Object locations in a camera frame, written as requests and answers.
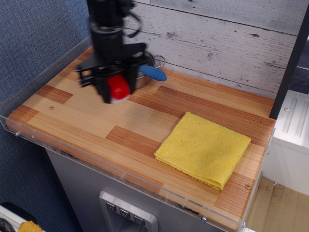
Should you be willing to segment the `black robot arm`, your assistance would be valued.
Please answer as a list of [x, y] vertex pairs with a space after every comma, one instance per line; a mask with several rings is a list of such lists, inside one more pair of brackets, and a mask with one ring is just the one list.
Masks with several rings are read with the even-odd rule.
[[89, 28], [93, 54], [76, 66], [82, 87], [93, 85], [105, 103], [126, 99], [136, 89], [138, 70], [148, 63], [145, 43], [125, 44], [124, 18], [130, 0], [89, 0]]

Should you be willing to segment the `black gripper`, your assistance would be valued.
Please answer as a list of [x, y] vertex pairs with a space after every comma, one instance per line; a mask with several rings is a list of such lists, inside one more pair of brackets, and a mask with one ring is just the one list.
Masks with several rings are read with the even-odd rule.
[[136, 89], [138, 67], [147, 62], [145, 43], [124, 44], [123, 34], [91, 34], [93, 54], [76, 66], [82, 87], [96, 86], [105, 103], [111, 103], [108, 78], [123, 74], [129, 93]]

